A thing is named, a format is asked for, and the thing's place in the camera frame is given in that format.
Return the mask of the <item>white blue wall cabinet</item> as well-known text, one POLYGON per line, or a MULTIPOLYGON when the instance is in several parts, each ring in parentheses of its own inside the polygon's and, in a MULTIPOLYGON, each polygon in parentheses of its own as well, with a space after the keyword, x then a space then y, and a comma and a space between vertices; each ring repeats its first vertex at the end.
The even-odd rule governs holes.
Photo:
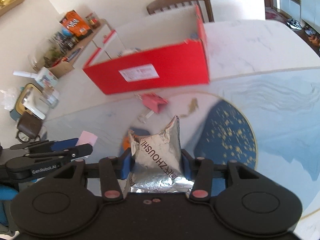
POLYGON ((319 54, 319 0, 264 0, 265 18, 285 24, 319 54))

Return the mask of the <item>pink sticky note pad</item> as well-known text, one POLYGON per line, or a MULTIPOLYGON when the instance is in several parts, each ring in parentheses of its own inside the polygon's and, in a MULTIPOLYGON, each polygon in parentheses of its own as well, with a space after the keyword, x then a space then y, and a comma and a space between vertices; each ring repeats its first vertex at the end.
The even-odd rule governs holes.
POLYGON ((98 139, 98 137, 95 134, 90 133, 88 131, 82 131, 82 133, 76 143, 76 146, 90 144, 93 147, 95 145, 97 139, 98 139))

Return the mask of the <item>brown wooden chair behind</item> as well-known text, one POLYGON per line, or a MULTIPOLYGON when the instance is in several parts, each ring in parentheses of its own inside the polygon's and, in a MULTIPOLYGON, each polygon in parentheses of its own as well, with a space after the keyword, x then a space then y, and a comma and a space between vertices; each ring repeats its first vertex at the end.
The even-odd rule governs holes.
POLYGON ((178 9, 192 5, 197 5, 199 7, 203 22, 206 21, 203 11, 206 13, 208 22, 214 22, 214 15, 210 0, 154 0, 146 6, 146 10, 149 15, 152 15, 160 11, 164 12, 165 10, 178 9))

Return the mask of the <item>pink binder clip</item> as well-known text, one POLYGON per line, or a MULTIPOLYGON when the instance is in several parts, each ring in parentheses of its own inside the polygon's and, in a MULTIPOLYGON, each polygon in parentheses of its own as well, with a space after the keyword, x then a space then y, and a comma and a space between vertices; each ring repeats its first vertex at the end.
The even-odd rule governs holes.
POLYGON ((167 99, 155 93, 135 94, 135 97, 147 108, 147 110, 138 117, 138 120, 142 123, 146 123, 148 118, 154 113, 161 113, 169 103, 167 99))

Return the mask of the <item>silver foil snack bag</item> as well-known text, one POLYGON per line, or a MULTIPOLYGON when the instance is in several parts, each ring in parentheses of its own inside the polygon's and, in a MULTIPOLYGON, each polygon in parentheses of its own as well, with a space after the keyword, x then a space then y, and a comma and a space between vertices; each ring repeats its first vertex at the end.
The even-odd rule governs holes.
POLYGON ((126 182, 133 193, 190 193, 194 182, 183 174, 178 116, 154 135, 128 132, 135 161, 126 182))

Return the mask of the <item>orange mandarin fruit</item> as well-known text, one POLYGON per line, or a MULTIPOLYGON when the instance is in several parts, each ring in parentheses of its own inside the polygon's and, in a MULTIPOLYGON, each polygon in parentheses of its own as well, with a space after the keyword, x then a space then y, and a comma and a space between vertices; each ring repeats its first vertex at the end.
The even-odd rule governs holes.
POLYGON ((131 144, 130 144, 129 137, 128 136, 123 137, 123 140, 122 140, 122 148, 123 148, 123 150, 125 151, 130 147, 131 147, 131 144))

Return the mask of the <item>orange snack bag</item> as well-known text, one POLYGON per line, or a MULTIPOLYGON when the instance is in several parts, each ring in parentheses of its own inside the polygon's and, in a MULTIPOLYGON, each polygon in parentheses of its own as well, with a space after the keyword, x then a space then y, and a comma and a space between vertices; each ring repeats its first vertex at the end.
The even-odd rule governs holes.
POLYGON ((79 40, 83 40, 93 33, 90 26, 78 15, 75 10, 67 12, 60 20, 60 23, 79 40))

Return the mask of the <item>cardboard box with plant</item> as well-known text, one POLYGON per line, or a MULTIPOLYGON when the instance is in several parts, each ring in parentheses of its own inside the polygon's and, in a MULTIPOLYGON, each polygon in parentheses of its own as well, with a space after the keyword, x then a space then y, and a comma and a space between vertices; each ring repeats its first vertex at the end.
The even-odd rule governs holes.
POLYGON ((44 67, 53 73, 58 79, 70 73, 74 67, 66 61, 65 55, 59 46, 52 45, 43 55, 44 67))

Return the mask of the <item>red lidded jar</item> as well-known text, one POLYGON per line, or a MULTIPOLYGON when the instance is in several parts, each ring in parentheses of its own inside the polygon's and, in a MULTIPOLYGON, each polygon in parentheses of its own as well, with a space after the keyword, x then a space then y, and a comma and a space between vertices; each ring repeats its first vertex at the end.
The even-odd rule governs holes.
POLYGON ((92 29, 97 29, 100 26, 100 21, 97 19, 96 15, 92 12, 86 16, 86 20, 92 29))

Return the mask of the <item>red cardboard shoe box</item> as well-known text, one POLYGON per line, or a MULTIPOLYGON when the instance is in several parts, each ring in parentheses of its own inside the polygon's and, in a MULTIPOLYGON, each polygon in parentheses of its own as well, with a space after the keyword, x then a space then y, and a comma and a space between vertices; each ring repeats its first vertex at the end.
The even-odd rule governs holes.
POLYGON ((106 95, 209 83, 199 6, 160 12, 114 29, 82 69, 106 95))

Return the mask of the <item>glass jar on table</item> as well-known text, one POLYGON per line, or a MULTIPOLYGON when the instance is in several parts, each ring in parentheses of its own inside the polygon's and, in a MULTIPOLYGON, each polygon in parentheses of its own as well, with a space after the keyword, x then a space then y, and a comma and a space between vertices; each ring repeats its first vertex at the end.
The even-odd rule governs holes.
POLYGON ((59 103, 60 93, 54 87, 46 86, 40 97, 40 100, 46 103, 50 108, 55 108, 59 103))

